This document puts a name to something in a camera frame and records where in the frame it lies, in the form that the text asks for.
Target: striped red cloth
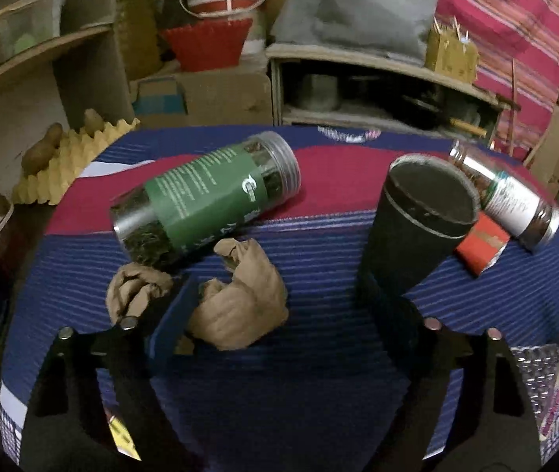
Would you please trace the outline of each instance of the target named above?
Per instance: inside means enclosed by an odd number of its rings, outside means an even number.
[[[456,16],[479,47],[476,85],[511,98],[517,60],[518,113],[514,156],[523,159],[546,130],[559,93],[559,0],[439,0],[436,15]],[[510,112],[498,128],[505,150]]]

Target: wooden shelf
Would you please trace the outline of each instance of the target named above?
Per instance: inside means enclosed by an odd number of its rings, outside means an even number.
[[[52,62],[92,37],[111,30],[110,26],[93,26],[37,44],[0,64],[0,94],[36,67]]]
[[[281,59],[285,61],[318,60],[326,62],[337,62],[351,65],[359,65],[382,71],[390,71],[398,74],[420,78],[457,90],[468,96],[480,99],[498,110],[506,106],[496,99],[496,96],[485,90],[475,87],[469,83],[455,80],[448,76],[437,74],[430,69],[412,65],[397,60],[391,60],[382,56],[369,55],[368,53],[354,52],[351,50],[339,50],[324,46],[303,46],[300,44],[282,44],[276,42],[266,48],[266,56],[270,59]]]

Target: green label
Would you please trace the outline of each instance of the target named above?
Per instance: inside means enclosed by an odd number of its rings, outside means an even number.
[[[174,168],[144,189],[170,243],[183,253],[219,239],[268,205],[262,175],[240,145]]]

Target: table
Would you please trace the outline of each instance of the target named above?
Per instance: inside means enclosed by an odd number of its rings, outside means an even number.
[[[137,131],[110,146],[57,208],[16,303],[2,366],[4,446],[17,459],[25,403],[49,345],[64,325],[107,328],[107,285],[128,261],[112,234],[111,201],[162,171],[268,129],[221,126]],[[200,343],[153,380],[181,441],[212,471],[360,471],[387,432],[407,381],[381,349],[353,280],[389,163],[407,152],[445,155],[450,141],[378,131],[278,127],[294,149],[302,191],[244,229],[289,291],[287,324],[252,347],[219,352]],[[187,268],[227,280],[206,255]],[[473,278],[454,256],[408,296],[450,328],[498,327],[511,346],[559,344],[559,231],[531,255],[512,240]],[[103,374],[104,403],[115,402]],[[431,450],[448,433],[460,376],[453,375]]]

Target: clear plastic jar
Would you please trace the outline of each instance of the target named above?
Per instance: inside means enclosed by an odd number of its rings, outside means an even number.
[[[450,162],[474,183],[482,209],[530,251],[548,244],[559,227],[559,207],[542,199],[498,160],[455,140]]]
[[[165,267],[294,196],[299,165],[274,131],[174,168],[111,207],[113,230],[135,262]]]

